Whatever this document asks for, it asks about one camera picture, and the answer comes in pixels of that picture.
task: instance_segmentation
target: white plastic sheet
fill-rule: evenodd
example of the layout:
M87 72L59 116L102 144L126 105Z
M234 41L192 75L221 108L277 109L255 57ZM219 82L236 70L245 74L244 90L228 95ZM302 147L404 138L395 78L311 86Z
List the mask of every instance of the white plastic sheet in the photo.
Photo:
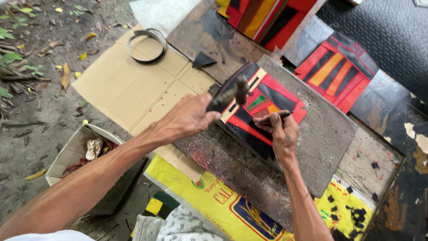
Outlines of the white plastic sheet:
M137 0L130 5L141 27L155 28L167 37L200 1Z

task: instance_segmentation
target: black rubber mat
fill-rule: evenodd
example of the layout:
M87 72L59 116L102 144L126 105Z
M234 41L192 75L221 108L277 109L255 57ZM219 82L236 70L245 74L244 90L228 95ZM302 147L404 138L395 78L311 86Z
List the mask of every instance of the black rubber mat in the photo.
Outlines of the black rubber mat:
M428 8L413 0L328 0L317 13L358 41L377 65L428 103Z

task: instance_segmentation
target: forearm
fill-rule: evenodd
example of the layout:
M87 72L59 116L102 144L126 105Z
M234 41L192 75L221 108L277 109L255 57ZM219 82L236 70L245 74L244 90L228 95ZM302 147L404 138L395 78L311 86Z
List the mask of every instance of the forearm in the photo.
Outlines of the forearm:
M293 208L293 228L296 240L332 241L333 238L303 181L296 158L293 156L287 158L281 163Z
M133 164L164 144L149 127L31 200L0 227L0 240L66 229L91 210Z

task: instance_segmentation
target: hand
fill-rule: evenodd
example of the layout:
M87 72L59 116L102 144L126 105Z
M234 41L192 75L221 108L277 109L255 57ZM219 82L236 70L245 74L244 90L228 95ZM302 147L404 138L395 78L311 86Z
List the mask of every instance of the hand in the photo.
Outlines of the hand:
M221 118L217 111L205 112L211 100L209 93L200 96L187 95L149 128L155 129L153 135L161 138L164 145L194 136L206 130L211 122Z
M256 126L272 134L275 157L283 168L288 168L289 165L296 160L299 125L294 121L291 115L281 120L279 113L283 112L288 112L288 110L282 110L270 115L268 114L262 118L254 118L254 122L262 121L270 117L270 126L260 124Z

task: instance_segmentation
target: hammer head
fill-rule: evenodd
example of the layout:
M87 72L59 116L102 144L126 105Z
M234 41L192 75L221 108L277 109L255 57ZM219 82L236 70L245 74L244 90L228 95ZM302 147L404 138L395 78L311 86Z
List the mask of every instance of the hammer head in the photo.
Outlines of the hammer head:
M250 90L248 79L243 75L238 75L236 78L236 93L235 100L238 105L244 105L247 102L247 93Z

